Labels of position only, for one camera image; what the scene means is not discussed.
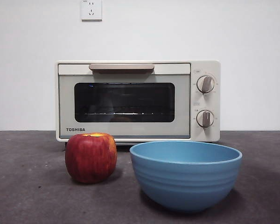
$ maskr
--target bowl rim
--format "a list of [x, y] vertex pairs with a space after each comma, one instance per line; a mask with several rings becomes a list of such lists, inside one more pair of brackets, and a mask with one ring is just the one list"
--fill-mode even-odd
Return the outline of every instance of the bowl rim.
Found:
[[[231, 160], [215, 161], [215, 162], [178, 162], [178, 161], [167, 161], [167, 160], [152, 159], [150, 157], [146, 157], [146, 156], [139, 155], [139, 154], [135, 153], [135, 148], [139, 145], [152, 144], [152, 143], [163, 143], [163, 142], [187, 142], [187, 143], [190, 143], [190, 144], [215, 145], [215, 146], [225, 147], [225, 148], [231, 149], [233, 151], [236, 151], [238, 153], [238, 157], [236, 157], [234, 159], [231, 159]], [[149, 161], [155, 161], [155, 162], [161, 162], [161, 163], [173, 163], [173, 164], [186, 164], [186, 165], [213, 165], [213, 164], [229, 163], [229, 162], [240, 160], [243, 156], [242, 153], [239, 150], [237, 150], [235, 148], [232, 148], [232, 147], [229, 147], [229, 146], [223, 146], [223, 145], [208, 143], [208, 142], [181, 141], [181, 140], [149, 141], [149, 142], [140, 143], [140, 144], [132, 146], [130, 148], [130, 153], [137, 156], [137, 157], [140, 157], [142, 159], [149, 160]]]

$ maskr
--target blue bowl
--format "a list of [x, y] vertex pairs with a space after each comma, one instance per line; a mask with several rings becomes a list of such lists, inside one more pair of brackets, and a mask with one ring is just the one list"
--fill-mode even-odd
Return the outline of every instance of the blue bowl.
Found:
[[224, 199], [238, 176], [240, 151], [190, 141], [146, 142], [131, 147], [142, 190], [171, 210], [198, 212]]

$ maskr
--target control knob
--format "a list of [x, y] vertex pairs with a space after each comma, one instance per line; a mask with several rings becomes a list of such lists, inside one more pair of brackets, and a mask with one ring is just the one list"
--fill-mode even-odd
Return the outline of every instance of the control knob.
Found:
[[214, 123], [214, 115], [209, 111], [200, 111], [196, 117], [197, 123], [203, 128], [207, 128]]
[[214, 88], [214, 79], [210, 76], [202, 76], [197, 81], [197, 88], [202, 93], [208, 93]]

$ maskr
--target gray table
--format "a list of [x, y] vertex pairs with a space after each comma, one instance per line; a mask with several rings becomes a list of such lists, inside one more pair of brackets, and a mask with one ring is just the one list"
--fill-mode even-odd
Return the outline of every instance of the gray table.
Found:
[[0, 224], [280, 224], [280, 132], [221, 132], [243, 153], [238, 180], [216, 206], [194, 215], [166, 210], [139, 188], [128, 148], [94, 185], [70, 178], [55, 132], [0, 132]]

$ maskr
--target oven door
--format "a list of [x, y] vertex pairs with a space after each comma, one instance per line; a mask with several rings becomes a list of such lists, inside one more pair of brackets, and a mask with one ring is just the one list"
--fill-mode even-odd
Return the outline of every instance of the oven door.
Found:
[[189, 63], [60, 64], [59, 138], [103, 132], [117, 142], [189, 139], [189, 83]]

